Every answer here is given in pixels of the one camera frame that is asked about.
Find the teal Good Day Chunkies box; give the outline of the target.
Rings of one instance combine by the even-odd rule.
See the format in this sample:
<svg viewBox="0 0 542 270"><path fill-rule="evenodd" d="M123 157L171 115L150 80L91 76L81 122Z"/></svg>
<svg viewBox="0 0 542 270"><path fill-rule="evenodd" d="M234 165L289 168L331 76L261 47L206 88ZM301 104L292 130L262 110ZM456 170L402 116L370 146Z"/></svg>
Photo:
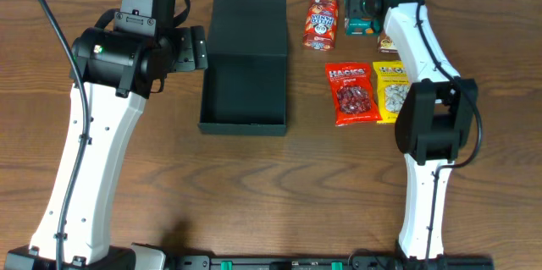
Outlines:
<svg viewBox="0 0 542 270"><path fill-rule="evenodd" d="M376 36L381 29L377 19L362 10L362 0L344 0L345 31L347 36Z"/></svg>

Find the brown Pocky box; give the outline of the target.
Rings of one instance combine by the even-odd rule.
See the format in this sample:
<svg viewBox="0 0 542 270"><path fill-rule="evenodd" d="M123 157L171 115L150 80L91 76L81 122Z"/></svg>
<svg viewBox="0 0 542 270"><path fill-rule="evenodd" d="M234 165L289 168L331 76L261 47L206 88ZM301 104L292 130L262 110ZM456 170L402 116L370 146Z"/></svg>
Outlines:
<svg viewBox="0 0 542 270"><path fill-rule="evenodd" d="M394 42L384 31L379 34L377 50L380 53L398 53Z"/></svg>

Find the black gift box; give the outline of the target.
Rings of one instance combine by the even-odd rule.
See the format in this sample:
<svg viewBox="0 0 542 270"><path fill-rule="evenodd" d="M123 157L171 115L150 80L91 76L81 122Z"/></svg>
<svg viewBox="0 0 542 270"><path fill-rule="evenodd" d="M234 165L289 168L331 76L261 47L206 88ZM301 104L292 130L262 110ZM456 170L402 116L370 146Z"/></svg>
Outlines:
<svg viewBox="0 0 542 270"><path fill-rule="evenodd" d="M286 0L213 0L202 133L285 135L288 41Z"/></svg>

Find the red Hello Panda box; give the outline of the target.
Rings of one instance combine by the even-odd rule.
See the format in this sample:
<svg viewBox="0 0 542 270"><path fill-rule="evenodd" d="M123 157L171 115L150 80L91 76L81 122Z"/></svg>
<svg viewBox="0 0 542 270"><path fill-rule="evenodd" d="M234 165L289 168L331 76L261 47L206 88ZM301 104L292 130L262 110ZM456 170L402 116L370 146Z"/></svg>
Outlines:
<svg viewBox="0 0 542 270"><path fill-rule="evenodd" d="M335 48L339 16L338 0L311 0L302 44L319 51Z"/></svg>

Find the red Hacks candy bag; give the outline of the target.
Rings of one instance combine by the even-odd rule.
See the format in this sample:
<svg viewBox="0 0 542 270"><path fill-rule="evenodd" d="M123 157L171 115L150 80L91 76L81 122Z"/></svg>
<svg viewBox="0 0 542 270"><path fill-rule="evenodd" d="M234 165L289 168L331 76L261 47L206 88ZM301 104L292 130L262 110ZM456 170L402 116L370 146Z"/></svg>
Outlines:
<svg viewBox="0 0 542 270"><path fill-rule="evenodd" d="M373 97L371 73L369 63L325 64L335 106L336 126L381 120Z"/></svg>

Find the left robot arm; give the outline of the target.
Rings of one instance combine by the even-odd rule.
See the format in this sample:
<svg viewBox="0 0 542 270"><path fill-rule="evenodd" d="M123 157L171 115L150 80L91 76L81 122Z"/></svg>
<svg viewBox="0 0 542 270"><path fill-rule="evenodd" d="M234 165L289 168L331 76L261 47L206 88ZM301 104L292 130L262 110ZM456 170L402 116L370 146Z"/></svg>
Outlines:
<svg viewBox="0 0 542 270"><path fill-rule="evenodd" d="M154 36L91 27L72 47L80 82L53 192L30 243L7 269L173 269L152 245L111 245L113 200L126 148L154 80L207 67L201 26Z"/></svg>

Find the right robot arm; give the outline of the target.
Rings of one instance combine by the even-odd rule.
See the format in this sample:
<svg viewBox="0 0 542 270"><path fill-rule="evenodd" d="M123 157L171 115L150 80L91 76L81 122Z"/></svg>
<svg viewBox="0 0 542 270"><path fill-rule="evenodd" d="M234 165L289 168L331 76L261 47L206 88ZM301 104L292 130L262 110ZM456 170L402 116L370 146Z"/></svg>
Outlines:
<svg viewBox="0 0 542 270"><path fill-rule="evenodd" d="M476 258L447 257L441 229L448 180L478 155L483 125L478 87L451 66L429 23L425 0L361 0L395 43L410 86L395 122L407 168L406 209L390 269L474 269Z"/></svg>

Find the yellow Hacks candy bag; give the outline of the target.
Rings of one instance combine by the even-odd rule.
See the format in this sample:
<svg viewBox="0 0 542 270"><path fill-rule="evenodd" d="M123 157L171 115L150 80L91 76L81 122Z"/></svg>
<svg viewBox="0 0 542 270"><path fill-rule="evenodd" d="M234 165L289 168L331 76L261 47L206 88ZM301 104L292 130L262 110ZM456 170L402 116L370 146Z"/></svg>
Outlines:
<svg viewBox="0 0 542 270"><path fill-rule="evenodd" d="M401 111L410 84L401 61L373 62L377 77L377 103L381 120L378 124L393 124Z"/></svg>

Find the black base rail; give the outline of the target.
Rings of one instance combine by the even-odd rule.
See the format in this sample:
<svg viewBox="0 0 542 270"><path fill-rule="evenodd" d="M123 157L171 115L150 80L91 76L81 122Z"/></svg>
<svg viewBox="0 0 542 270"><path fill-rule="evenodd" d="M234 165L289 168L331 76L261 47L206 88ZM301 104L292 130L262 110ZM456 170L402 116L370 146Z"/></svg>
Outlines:
<svg viewBox="0 0 542 270"><path fill-rule="evenodd" d="M166 269L174 270L493 270L494 263L484 257L440 257L408 261L392 256L354 256L349 258L271 258L271 257L176 257Z"/></svg>

